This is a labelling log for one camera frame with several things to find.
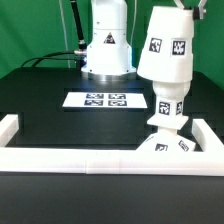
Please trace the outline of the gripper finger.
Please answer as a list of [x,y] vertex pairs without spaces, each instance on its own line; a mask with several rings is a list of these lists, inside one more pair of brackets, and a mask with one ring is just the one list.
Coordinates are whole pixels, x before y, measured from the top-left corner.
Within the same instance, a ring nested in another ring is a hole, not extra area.
[[199,4],[193,9],[193,19],[194,20],[203,20],[204,15],[206,14],[205,5],[207,0],[200,0]]
[[173,1],[175,2],[176,6],[177,6],[178,8],[180,8],[180,9],[184,9],[184,8],[185,8],[185,6],[184,6],[182,0],[173,0]]

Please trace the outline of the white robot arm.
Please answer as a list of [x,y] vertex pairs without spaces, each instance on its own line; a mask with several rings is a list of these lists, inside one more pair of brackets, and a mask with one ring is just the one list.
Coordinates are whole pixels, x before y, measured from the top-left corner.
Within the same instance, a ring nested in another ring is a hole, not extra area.
[[192,80],[194,22],[204,18],[207,0],[187,8],[155,6],[139,65],[132,66],[132,48],[126,40],[127,5],[124,0],[91,0],[93,37],[87,47],[85,76],[119,78],[129,73],[168,83]]

